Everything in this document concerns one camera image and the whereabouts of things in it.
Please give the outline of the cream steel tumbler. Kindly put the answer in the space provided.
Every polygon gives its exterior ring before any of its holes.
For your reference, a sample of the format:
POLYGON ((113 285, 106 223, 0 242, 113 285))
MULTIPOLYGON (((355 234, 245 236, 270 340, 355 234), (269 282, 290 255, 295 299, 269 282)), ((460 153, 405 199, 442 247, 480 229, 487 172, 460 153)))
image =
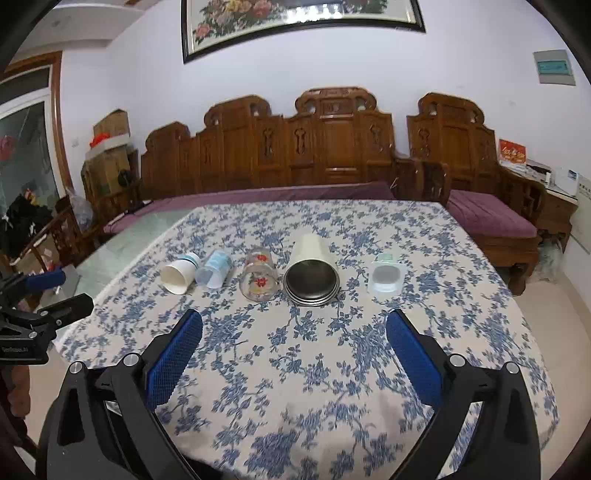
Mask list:
POLYGON ((283 290, 294 304, 321 307, 337 296, 339 271, 325 240, 314 233, 297 238, 283 275, 283 290))

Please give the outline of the translucent blue plastic cup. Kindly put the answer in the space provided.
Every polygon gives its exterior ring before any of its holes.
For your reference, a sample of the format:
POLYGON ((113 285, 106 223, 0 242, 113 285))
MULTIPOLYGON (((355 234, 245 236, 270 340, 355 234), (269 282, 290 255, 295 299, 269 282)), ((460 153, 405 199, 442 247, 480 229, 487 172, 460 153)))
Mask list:
POLYGON ((221 289, 232 268, 231 258, 223 250, 213 250, 195 274, 197 286, 209 290, 221 289))

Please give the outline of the framed floral painting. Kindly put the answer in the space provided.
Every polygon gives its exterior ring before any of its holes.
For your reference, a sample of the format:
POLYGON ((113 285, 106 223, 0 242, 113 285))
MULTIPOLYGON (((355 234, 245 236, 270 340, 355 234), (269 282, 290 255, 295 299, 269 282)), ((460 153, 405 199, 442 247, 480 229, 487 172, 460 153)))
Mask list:
POLYGON ((416 0, 205 0, 182 1, 180 6, 184 63, 294 30, 362 26, 426 31, 416 0))

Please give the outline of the red gift box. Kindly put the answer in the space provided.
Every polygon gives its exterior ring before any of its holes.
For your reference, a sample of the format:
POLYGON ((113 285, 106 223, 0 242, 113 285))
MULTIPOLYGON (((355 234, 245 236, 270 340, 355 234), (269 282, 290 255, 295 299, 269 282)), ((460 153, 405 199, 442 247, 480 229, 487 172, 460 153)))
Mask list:
POLYGON ((515 142, 500 139, 499 158, 501 162, 513 165, 525 165, 527 163, 526 147, 515 142))

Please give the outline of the wall electrical panel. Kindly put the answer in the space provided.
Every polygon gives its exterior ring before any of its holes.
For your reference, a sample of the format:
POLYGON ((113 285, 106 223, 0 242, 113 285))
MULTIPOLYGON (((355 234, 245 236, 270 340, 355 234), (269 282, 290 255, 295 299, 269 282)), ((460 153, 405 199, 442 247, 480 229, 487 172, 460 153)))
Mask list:
POLYGON ((533 56, 541 84, 576 85, 566 50, 537 51, 533 53, 533 56))

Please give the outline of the blue floral tablecloth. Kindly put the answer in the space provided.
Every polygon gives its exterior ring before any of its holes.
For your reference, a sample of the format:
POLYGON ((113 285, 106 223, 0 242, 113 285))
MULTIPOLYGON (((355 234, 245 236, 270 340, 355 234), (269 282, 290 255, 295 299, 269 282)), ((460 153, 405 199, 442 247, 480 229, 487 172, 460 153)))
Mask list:
POLYGON ((111 365, 144 349, 187 309, 200 341, 158 417, 186 456, 249 479, 386 479, 424 430, 423 405, 387 337, 401 309, 422 333, 475 365, 520 367, 547 443, 559 411, 542 353, 517 302, 484 253, 437 203, 295 201, 198 207, 178 220, 98 295, 92 315, 56 348, 68 361, 111 365), (249 301, 232 272, 221 289, 165 290, 163 265, 223 250, 235 270, 250 250, 287 268, 297 238, 322 237, 341 280, 321 307, 277 293, 249 301), (393 253, 402 293, 368 291, 369 269, 393 253))

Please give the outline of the white blue paper cup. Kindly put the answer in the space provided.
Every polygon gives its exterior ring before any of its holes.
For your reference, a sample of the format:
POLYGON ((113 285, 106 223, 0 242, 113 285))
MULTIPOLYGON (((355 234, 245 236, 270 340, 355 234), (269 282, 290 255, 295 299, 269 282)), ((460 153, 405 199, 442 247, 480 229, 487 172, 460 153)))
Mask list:
POLYGON ((180 255, 160 269, 163 287, 174 295, 185 294, 195 280, 200 258, 193 252, 180 255))

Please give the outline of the glass door wooden frame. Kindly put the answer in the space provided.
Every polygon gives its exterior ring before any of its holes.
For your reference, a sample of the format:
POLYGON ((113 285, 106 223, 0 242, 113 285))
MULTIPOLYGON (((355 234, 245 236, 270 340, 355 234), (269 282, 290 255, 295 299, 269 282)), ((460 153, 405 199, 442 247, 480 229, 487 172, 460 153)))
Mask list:
POLYGON ((62 54, 37 55, 1 74, 1 252, 30 239, 33 207, 53 213, 73 187, 61 124, 62 54))

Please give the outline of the white box on table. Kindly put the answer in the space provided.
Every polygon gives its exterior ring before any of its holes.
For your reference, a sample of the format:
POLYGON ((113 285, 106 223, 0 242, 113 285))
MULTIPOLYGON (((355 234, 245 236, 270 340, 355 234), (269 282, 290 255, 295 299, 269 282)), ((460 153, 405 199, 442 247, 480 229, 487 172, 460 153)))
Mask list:
POLYGON ((554 168, 551 175, 551 188, 561 194, 575 197, 578 192, 579 174, 568 168, 554 168))

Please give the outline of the wooden chair left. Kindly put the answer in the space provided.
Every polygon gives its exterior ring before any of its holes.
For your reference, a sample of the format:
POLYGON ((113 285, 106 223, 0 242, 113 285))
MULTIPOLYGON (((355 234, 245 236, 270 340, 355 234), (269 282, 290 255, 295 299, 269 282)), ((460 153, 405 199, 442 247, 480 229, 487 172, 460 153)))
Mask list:
POLYGON ((2 273, 46 273, 88 258, 101 243, 102 226, 86 201, 77 219, 75 202, 65 196, 51 210, 18 196, 1 219, 2 273))

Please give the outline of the purple sofa cushion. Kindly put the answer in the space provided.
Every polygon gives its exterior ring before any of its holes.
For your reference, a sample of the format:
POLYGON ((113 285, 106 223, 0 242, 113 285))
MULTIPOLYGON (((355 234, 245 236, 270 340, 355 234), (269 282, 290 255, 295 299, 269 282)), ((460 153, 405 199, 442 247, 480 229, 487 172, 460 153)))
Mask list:
POLYGON ((119 214, 103 231, 116 235, 151 213, 191 211, 194 208, 219 205, 300 200, 394 200, 387 182, 273 187, 191 194, 150 200, 134 211, 119 214))

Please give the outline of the glass cup red pattern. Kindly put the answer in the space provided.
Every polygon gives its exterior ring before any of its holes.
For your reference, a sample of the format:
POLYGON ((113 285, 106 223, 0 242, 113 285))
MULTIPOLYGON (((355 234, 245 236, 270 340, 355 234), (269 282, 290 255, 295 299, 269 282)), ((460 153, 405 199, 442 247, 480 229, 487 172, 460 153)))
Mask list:
POLYGON ((239 289, 253 302, 268 301, 276 295, 280 289, 279 274, 269 249, 257 247, 247 253, 239 276, 239 289))

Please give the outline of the small clear green cup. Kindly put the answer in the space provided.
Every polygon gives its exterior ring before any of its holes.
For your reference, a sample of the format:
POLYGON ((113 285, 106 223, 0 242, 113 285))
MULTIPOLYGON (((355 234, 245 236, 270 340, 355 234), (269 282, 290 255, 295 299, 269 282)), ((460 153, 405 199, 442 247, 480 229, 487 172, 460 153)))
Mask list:
POLYGON ((376 296, 396 297, 402 293, 407 268, 393 253, 379 254, 370 263, 368 291, 376 296))

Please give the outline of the wooden side table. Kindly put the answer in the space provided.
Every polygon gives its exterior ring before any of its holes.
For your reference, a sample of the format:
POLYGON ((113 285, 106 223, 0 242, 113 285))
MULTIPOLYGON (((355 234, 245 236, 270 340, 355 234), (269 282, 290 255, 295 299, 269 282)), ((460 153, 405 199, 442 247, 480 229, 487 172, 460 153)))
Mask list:
POLYGON ((532 223, 543 240, 554 240, 562 251, 571 234, 571 217, 578 209, 577 200, 560 193, 551 182, 549 170, 526 165, 522 169, 500 167, 501 199, 532 223))

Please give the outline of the stacked cardboard boxes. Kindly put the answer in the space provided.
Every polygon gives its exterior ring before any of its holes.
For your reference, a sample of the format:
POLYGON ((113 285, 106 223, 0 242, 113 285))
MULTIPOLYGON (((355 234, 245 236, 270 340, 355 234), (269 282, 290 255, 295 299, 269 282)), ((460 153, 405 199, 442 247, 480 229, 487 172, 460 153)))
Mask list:
POLYGON ((81 169, 86 199, 92 204, 119 194, 135 181, 129 162, 133 152, 128 114, 115 109, 93 126, 93 136, 81 169))

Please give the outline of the white wall radiator panel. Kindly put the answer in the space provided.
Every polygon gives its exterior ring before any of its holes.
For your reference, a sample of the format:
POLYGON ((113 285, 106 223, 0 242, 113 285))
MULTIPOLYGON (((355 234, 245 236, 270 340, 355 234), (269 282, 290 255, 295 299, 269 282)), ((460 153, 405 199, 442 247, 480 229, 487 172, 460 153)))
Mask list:
POLYGON ((576 200, 578 207, 571 217, 571 236, 591 254, 591 183, 582 175, 578 177, 576 200))

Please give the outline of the carved wooden sofa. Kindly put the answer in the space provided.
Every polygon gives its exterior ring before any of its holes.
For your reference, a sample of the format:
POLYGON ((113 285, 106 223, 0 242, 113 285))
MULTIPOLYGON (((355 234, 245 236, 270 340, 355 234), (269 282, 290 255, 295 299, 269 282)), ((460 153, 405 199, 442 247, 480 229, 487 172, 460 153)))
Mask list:
POLYGON ((221 191, 384 181, 397 200, 434 200, 430 168, 394 148, 391 115, 360 87, 304 91, 289 118, 262 97, 218 103, 191 134, 179 122, 152 131, 141 177, 112 197, 117 213, 170 197, 221 191))

